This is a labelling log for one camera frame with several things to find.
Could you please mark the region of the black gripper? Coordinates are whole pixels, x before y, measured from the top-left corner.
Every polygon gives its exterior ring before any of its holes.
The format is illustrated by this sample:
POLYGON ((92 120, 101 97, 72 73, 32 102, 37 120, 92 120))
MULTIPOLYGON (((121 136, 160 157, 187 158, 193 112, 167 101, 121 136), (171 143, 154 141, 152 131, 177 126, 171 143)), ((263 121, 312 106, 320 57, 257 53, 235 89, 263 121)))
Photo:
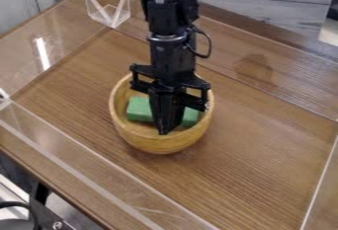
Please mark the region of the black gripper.
POLYGON ((180 125, 184 107, 205 111, 211 85, 195 75, 195 35, 149 35, 148 41, 150 64, 129 66, 130 87, 149 94, 153 122, 165 135, 180 125))

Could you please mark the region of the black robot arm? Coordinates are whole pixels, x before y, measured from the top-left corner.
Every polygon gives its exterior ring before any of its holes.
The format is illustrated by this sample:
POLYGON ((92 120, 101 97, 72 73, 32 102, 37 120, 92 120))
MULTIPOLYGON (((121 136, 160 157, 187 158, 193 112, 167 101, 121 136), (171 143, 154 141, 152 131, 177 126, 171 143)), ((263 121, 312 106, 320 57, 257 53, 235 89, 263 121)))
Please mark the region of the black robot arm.
POLYGON ((196 36, 201 30, 196 0, 140 0, 149 26, 150 63, 133 64, 130 88, 149 96, 158 134, 168 134, 181 123, 183 112, 207 110, 211 85, 195 74, 196 36))

